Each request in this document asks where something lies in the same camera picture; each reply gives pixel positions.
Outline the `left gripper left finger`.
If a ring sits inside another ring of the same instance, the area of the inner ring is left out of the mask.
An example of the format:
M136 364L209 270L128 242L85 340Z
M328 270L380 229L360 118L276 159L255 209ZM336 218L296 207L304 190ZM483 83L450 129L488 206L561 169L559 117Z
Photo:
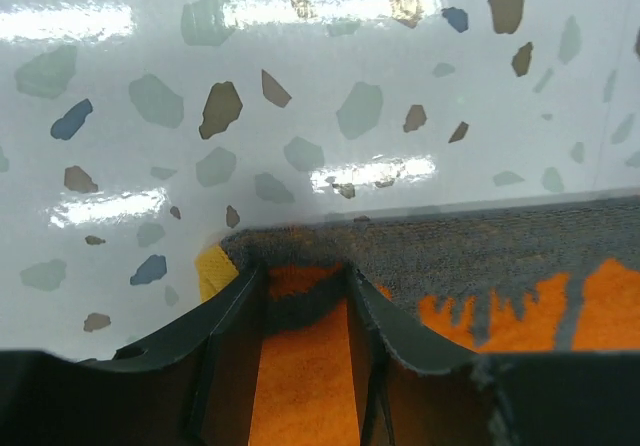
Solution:
M255 265L110 360L2 352L2 444L247 444L267 296Z

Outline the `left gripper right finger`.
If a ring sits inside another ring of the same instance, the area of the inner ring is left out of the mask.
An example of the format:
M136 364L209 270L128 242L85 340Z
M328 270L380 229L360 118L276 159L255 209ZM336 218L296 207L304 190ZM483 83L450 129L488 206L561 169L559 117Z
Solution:
M344 273L363 445L635 445L634 351L478 354Z

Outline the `orange grey patterned towel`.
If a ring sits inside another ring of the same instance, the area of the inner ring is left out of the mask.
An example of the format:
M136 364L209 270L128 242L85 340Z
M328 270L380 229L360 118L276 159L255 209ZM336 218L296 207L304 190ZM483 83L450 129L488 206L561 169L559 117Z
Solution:
M254 260L271 285L253 445L357 443L346 299L331 280L346 266L476 352L639 346L637 198L246 229L197 257L202 298Z

